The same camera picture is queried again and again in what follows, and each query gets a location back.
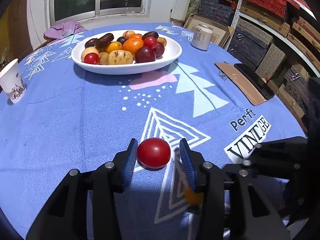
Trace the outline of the large yellow round fruit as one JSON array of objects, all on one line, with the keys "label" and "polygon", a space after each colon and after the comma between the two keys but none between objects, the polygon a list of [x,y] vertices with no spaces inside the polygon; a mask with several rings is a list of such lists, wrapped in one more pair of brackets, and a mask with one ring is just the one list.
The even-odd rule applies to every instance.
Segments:
[{"label": "large yellow round fruit", "polygon": [[99,50],[97,50],[97,48],[95,48],[95,47],[86,48],[81,54],[81,61],[84,61],[85,56],[89,53],[95,53],[95,54],[99,55]]}]

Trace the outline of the spotted yellow potato-like fruit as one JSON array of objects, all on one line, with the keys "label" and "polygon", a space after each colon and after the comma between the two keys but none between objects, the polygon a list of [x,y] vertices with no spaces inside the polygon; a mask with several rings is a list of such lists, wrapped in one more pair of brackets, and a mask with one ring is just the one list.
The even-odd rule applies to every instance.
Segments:
[{"label": "spotted yellow potato-like fruit", "polygon": [[108,64],[119,65],[119,64],[132,64],[133,55],[126,50],[114,50],[108,56]]}]

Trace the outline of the yellow orange tomato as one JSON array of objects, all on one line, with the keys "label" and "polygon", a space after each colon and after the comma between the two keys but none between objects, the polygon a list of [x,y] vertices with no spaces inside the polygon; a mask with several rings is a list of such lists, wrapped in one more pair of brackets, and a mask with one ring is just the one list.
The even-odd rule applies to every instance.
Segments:
[{"label": "yellow orange tomato", "polygon": [[195,193],[188,185],[184,187],[183,195],[189,205],[201,206],[203,203],[204,193]]}]

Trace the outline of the shelf with stacked boxes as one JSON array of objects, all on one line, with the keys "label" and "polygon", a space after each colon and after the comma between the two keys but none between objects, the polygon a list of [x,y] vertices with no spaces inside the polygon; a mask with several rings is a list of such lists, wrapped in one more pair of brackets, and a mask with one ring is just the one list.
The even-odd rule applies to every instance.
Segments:
[{"label": "shelf with stacked boxes", "polygon": [[233,29],[224,48],[253,69],[299,120],[319,76],[319,22],[304,0],[190,0],[188,18]]}]

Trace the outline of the framed picture leaning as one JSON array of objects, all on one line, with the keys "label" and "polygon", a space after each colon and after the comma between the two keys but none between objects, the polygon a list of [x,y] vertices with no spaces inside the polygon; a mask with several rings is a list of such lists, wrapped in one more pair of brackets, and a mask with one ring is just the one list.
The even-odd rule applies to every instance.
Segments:
[{"label": "framed picture leaning", "polygon": [[234,34],[234,29],[232,27],[195,14],[188,17],[183,27],[184,29],[195,31],[195,28],[198,25],[202,25],[210,29],[212,31],[211,42],[221,48],[225,47],[231,35]]}]

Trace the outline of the white paper cup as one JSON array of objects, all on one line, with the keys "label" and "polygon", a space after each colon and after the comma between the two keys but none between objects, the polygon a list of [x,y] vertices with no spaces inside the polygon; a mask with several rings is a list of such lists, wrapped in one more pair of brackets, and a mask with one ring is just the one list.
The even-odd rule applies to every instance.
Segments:
[{"label": "white paper cup", "polygon": [[18,59],[12,60],[0,74],[1,88],[13,104],[18,103],[25,95],[27,89],[21,76]]}]

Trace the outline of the beige drink can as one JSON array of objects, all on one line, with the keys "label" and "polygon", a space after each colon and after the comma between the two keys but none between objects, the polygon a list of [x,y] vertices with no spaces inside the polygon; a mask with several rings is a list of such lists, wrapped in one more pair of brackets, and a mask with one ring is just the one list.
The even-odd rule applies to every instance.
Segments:
[{"label": "beige drink can", "polygon": [[191,45],[199,50],[207,51],[213,35],[213,29],[204,24],[195,27]]}]

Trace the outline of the white oval plate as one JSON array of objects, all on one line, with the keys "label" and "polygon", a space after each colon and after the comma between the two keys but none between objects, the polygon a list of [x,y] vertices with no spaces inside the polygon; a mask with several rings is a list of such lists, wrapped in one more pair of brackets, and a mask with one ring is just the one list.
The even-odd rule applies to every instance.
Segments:
[{"label": "white oval plate", "polygon": [[105,75],[129,75],[165,67],[181,55],[182,47],[172,38],[159,35],[165,46],[153,48],[155,42],[145,43],[146,31],[129,31],[129,40],[121,45],[123,30],[95,34],[75,46],[71,57],[74,63],[89,72]]}]

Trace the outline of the small yellow fruit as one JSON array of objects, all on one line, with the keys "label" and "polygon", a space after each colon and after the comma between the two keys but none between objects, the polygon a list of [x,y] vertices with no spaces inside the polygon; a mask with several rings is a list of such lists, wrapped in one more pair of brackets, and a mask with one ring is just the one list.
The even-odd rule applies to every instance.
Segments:
[{"label": "small yellow fruit", "polygon": [[109,53],[100,52],[99,53],[99,57],[100,57],[99,64],[100,65],[108,65],[108,56],[109,56]]}]

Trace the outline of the dark water chestnut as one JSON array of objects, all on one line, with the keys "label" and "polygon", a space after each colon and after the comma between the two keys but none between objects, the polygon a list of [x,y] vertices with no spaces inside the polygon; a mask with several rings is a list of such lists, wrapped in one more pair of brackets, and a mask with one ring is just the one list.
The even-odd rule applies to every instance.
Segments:
[{"label": "dark water chestnut", "polygon": [[97,42],[98,40],[99,40],[98,38],[92,38],[92,39],[88,40],[88,41],[85,43],[85,48],[95,47],[95,44],[96,44],[96,42]]},{"label": "dark water chestnut", "polygon": [[95,48],[100,49],[107,45],[109,45],[114,39],[114,35],[112,33],[107,33],[101,38],[95,41]]},{"label": "dark water chestnut", "polygon": [[142,40],[145,40],[147,37],[158,39],[159,35],[156,31],[149,31],[142,36]]}]

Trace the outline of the yellow orange fruit in plate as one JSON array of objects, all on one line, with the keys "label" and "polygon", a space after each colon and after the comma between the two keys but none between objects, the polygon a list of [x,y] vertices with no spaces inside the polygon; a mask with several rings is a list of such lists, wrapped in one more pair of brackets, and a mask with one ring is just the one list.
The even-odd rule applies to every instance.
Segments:
[{"label": "yellow orange fruit in plate", "polygon": [[122,49],[123,49],[123,44],[118,41],[114,41],[106,46],[105,51],[110,54],[114,50],[122,50]]}]

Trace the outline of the dark water chestnut left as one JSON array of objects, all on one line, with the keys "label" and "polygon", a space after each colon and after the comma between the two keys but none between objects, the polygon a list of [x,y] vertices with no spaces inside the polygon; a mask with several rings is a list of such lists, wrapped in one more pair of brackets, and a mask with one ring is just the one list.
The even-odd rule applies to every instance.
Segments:
[{"label": "dark water chestnut left", "polygon": [[101,38],[95,41],[95,48],[100,49],[107,45],[109,45],[114,39],[114,35],[112,33],[107,33]]}]

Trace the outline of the dark red plum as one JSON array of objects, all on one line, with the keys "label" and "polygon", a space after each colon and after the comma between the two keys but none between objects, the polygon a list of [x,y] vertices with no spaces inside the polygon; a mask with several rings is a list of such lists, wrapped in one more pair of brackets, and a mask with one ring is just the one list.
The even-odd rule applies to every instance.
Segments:
[{"label": "dark red plum", "polygon": [[152,48],[148,46],[143,46],[139,48],[135,53],[135,62],[136,63],[145,63],[153,62],[156,60],[156,54]]}]

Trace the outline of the orange persimmon-like fruit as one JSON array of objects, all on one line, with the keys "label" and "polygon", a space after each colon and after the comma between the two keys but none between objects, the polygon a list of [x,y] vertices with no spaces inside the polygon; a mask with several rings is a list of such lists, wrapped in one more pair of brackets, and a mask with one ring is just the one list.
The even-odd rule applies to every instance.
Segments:
[{"label": "orange persimmon-like fruit", "polygon": [[164,47],[166,47],[167,41],[165,38],[159,37],[159,38],[157,38],[157,41],[160,42],[161,44],[163,44]]}]

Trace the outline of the pink cloth garment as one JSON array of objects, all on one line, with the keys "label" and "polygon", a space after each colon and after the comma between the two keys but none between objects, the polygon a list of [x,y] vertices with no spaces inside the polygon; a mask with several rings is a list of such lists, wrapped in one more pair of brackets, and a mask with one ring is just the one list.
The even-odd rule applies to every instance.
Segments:
[{"label": "pink cloth garment", "polygon": [[67,21],[51,26],[43,33],[46,40],[61,40],[74,34],[86,31],[80,23],[76,21]]}]

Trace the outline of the dark chestnut in plate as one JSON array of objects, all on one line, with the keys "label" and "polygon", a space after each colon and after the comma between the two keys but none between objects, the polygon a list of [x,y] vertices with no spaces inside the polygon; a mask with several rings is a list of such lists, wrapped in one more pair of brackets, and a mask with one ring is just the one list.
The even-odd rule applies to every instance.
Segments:
[{"label": "dark chestnut in plate", "polygon": [[127,40],[128,40],[127,37],[121,36],[121,37],[119,37],[119,38],[117,39],[117,42],[120,42],[121,44],[124,44]]}]

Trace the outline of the small red tomato upper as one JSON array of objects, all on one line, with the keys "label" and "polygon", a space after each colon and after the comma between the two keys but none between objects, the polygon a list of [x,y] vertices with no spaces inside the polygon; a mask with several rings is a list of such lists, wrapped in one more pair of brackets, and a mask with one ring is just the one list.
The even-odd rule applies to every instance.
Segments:
[{"label": "small red tomato upper", "polygon": [[149,47],[151,49],[155,49],[157,47],[157,43],[157,38],[154,38],[152,36],[144,38],[144,46]]}]

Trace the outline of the orange mandarin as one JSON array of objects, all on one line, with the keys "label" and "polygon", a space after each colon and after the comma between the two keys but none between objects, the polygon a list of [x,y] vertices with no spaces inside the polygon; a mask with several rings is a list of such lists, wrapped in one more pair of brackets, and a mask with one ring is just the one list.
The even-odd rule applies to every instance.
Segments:
[{"label": "orange mandarin", "polygon": [[144,41],[141,38],[130,38],[123,44],[123,49],[129,51],[133,56],[144,46]]},{"label": "orange mandarin", "polygon": [[130,39],[142,39],[143,35],[141,34],[132,34],[129,36],[129,40]]}]

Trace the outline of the dark water chestnut far right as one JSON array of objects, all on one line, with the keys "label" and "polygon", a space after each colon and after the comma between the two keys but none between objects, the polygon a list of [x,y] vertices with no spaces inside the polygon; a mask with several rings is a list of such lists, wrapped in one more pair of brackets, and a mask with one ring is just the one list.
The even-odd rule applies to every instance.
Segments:
[{"label": "dark water chestnut far right", "polygon": [[147,37],[158,39],[159,35],[156,31],[149,31],[142,36],[142,40],[145,40]]}]

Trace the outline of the orange striped fruit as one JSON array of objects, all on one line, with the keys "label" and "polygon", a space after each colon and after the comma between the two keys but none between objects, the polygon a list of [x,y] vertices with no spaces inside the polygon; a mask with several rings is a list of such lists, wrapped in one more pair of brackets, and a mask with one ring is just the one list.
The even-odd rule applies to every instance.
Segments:
[{"label": "orange striped fruit", "polygon": [[127,31],[125,31],[125,32],[123,33],[123,37],[126,38],[126,39],[129,39],[129,37],[130,37],[131,35],[133,35],[133,34],[135,34],[134,31],[132,31],[132,30],[127,30]]}]

